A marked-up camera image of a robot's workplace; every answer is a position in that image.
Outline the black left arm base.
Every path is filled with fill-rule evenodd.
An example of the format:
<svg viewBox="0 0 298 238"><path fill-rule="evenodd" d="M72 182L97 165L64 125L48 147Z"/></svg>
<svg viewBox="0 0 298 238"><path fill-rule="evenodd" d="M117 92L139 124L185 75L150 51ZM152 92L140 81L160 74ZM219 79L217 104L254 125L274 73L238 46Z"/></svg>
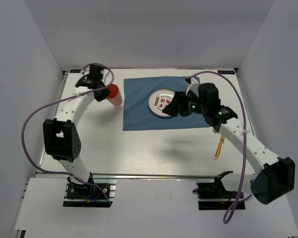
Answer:
<svg viewBox="0 0 298 238"><path fill-rule="evenodd" d="M115 196L114 183L97 183L99 188L86 185L76 184L70 177L67 178L67 187L64 195L64 207L80 208L110 208Z"/></svg>

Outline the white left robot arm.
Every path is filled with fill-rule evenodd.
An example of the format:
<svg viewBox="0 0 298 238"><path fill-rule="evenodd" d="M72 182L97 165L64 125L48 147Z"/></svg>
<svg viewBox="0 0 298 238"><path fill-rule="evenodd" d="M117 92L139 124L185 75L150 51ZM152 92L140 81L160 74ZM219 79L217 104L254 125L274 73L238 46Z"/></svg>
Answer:
<svg viewBox="0 0 298 238"><path fill-rule="evenodd" d="M53 119L46 119L43 123L46 154L64 167L66 174L79 184L78 192L85 198L94 195L95 185L91 183L91 173L80 158L82 145L76 126L89 104L95 100L100 102L109 95L103 82L104 71L112 73L101 64L84 67L72 96L65 99L65 106Z"/></svg>

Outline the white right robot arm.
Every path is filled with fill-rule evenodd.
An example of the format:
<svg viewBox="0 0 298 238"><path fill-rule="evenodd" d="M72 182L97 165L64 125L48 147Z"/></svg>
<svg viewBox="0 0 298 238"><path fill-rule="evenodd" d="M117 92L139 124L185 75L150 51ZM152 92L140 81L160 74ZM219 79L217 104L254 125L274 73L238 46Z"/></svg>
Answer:
<svg viewBox="0 0 298 238"><path fill-rule="evenodd" d="M289 157L281 158L247 132L237 114L221 104L215 84L190 83L185 92L175 92L163 113L171 117L202 115L209 126L230 141L240 153L245 153L256 173L250 189L260 203L269 204L293 190L294 161Z"/></svg>

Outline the white plate with red characters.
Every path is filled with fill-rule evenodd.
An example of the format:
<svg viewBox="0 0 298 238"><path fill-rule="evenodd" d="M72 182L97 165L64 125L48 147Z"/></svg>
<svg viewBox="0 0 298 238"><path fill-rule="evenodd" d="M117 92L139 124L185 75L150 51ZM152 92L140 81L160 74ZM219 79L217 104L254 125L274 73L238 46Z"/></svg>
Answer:
<svg viewBox="0 0 298 238"><path fill-rule="evenodd" d="M152 92L148 99L149 110L157 117L170 118L170 115L163 113L162 110L171 103L174 95L175 92L169 89Z"/></svg>

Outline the blue cloth napkin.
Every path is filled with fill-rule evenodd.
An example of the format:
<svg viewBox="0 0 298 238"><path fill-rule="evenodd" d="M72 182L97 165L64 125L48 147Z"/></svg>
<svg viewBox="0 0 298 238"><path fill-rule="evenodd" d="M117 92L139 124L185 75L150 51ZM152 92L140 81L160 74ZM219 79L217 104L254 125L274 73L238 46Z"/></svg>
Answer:
<svg viewBox="0 0 298 238"><path fill-rule="evenodd" d="M162 76L124 79L123 130L167 130L209 127L203 116L162 118L154 115L148 106L150 95L160 89L184 91L184 76Z"/></svg>

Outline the pink plastic cup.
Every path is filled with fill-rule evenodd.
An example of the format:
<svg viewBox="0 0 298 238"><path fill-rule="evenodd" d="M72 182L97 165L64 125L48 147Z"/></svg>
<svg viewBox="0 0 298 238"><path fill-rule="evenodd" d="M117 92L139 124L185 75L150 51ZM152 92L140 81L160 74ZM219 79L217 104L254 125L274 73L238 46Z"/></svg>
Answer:
<svg viewBox="0 0 298 238"><path fill-rule="evenodd" d="M110 91L107 96L107 100L115 107L119 107L122 104L122 97L119 87L116 84L110 84L107 89Z"/></svg>

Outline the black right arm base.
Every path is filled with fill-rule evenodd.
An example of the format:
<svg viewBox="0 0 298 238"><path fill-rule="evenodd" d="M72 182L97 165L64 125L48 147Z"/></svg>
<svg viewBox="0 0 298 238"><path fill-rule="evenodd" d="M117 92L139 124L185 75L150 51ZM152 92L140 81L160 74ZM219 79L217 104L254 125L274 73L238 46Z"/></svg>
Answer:
<svg viewBox="0 0 298 238"><path fill-rule="evenodd" d="M228 178L233 171L225 171L210 182L198 182L193 193L198 197L200 211L226 210L237 198L237 188L228 189L222 179Z"/></svg>

